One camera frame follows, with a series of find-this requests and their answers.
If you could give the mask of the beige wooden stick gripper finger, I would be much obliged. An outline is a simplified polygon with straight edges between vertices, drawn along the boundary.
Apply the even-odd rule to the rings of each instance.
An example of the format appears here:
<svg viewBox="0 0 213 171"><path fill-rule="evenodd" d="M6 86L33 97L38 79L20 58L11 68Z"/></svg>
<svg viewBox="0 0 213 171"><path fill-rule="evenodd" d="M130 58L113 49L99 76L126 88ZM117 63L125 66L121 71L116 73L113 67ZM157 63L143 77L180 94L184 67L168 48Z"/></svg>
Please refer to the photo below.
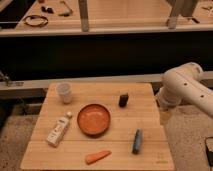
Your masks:
<svg viewBox="0 0 213 171"><path fill-rule="evenodd" d="M170 111L160 111L160 124L166 125L171 118L172 113Z"/></svg>

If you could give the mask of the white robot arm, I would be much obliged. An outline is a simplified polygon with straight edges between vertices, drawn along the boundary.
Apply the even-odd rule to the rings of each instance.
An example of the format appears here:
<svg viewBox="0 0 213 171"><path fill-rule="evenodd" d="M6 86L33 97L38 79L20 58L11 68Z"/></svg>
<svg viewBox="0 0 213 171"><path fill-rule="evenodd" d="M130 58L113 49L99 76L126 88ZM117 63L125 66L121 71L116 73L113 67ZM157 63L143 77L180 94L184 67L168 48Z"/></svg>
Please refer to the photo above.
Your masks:
<svg viewBox="0 0 213 171"><path fill-rule="evenodd" d="M189 62L169 69L162 75L162 87L156 94L161 125L168 123L171 110L182 100L195 105L213 119L213 90L200 83L203 73L199 64Z"/></svg>

